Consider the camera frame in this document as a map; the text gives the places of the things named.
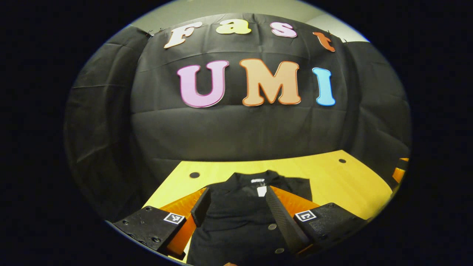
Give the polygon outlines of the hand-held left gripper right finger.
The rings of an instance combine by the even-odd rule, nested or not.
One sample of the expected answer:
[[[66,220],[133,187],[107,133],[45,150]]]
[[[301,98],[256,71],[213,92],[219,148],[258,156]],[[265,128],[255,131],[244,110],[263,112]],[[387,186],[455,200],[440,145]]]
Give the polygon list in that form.
[[[266,190],[277,227],[296,258],[326,251],[367,224],[366,219],[333,202],[318,205],[274,186]]]

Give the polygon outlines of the black button shirt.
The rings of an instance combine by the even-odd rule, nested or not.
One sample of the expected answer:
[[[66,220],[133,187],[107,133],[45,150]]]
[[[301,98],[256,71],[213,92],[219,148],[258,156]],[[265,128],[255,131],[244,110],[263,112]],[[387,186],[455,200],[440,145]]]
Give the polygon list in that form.
[[[293,266],[290,253],[266,201],[273,186],[312,200],[310,181],[275,171],[233,173],[208,185],[211,203],[190,240],[187,264],[193,266]]]

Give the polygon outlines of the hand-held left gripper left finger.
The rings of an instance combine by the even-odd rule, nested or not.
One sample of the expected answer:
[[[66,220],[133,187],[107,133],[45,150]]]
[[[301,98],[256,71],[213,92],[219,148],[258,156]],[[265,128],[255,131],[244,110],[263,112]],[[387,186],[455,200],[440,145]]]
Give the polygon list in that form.
[[[155,252],[182,260],[210,204],[211,192],[209,188],[202,188],[160,208],[145,206],[114,222],[113,226]]]

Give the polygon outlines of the black backdrop cloth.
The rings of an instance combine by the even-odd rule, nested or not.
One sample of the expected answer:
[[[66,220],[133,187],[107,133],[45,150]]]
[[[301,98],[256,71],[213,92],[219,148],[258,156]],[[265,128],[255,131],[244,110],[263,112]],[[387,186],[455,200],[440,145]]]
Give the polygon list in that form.
[[[148,37],[129,25],[87,61],[65,108],[72,175],[100,216],[142,206],[183,161],[343,150],[390,188],[412,150],[403,84],[368,41],[227,13]]]

